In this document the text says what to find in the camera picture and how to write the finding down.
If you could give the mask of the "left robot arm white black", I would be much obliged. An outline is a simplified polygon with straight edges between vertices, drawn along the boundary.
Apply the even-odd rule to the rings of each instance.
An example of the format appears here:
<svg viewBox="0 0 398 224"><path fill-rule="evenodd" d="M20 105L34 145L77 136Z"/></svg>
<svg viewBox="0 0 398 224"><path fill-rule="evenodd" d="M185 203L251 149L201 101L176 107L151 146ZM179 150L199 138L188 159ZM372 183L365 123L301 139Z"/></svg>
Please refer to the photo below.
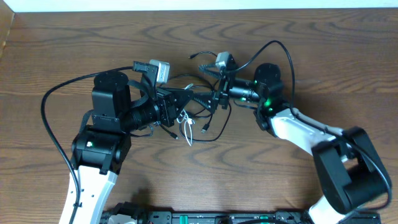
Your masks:
<svg viewBox="0 0 398 224"><path fill-rule="evenodd" d="M94 79L93 109L72 142L72 169L60 223L99 223L131 148L131 133L159 122L170 127L193 98L191 90L160 88L149 97L142 83L122 72Z"/></svg>

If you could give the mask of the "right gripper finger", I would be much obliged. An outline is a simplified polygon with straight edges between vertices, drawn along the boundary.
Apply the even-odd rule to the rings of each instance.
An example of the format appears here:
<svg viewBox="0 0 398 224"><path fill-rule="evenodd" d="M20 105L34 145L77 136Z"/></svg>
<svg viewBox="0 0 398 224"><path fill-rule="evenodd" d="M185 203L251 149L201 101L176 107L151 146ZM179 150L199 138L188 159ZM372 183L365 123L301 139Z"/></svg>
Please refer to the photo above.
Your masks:
<svg viewBox="0 0 398 224"><path fill-rule="evenodd" d="M220 72L210 70L211 68L216 68L216 65L214 63L211 63L211 64L207 64L207 65L199 65L198 66L199 71L201 71L202 73L212 76L213 78L218 79L218 80L221 79L222 74Z"/></svg>
<svg viewBox="0 0 398 224"><path fill-rule="evenodd" d="M199 92L193 95L193 100L202 105L211 114L214 114L218 107L218 99L214 92Z"/></svg>

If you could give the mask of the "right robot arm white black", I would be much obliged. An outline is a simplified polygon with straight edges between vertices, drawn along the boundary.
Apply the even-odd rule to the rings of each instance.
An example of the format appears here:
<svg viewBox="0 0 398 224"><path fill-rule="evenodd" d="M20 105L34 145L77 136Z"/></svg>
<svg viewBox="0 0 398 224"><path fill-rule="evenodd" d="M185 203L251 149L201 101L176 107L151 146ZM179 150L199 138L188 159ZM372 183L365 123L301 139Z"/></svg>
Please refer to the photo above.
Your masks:
<svg viewBox="0 0 398 224"><path fill-rule="evenodd" d="M277 65L264 63L252 81L236 78L236 68L201 65L200 71L219 81L211 94L211 108L229 99L256 104L254 115L263 131L295 144L314 160L323 195L308 212L311 223L343 223L364 212L364 204L387 195L392 183L367 132L359 127L327 126L294 108L284 99L284 85Z"/></svg>

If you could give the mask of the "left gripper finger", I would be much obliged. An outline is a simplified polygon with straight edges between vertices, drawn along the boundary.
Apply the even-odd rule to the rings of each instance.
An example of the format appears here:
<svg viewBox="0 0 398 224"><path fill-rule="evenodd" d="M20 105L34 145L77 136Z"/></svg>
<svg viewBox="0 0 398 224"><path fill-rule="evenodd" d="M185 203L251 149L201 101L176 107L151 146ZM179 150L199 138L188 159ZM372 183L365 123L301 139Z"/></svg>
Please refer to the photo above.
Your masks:
<svg viewBox="0 0 398 224"><path fill-rule="evenodd" d="M172 119L177 119L181 112L183 111L184 107L188 104L188 101L174 101L172 103Z"/></svg>
<svg viewBox="0 0 398 224"><path fill-rule="evenodd" d="M178 88L170 88L169 92L171 92L174 96L175 106L187 105L189 101L193 99L194 95L194 92L192 90L178 89Z"/></svg>

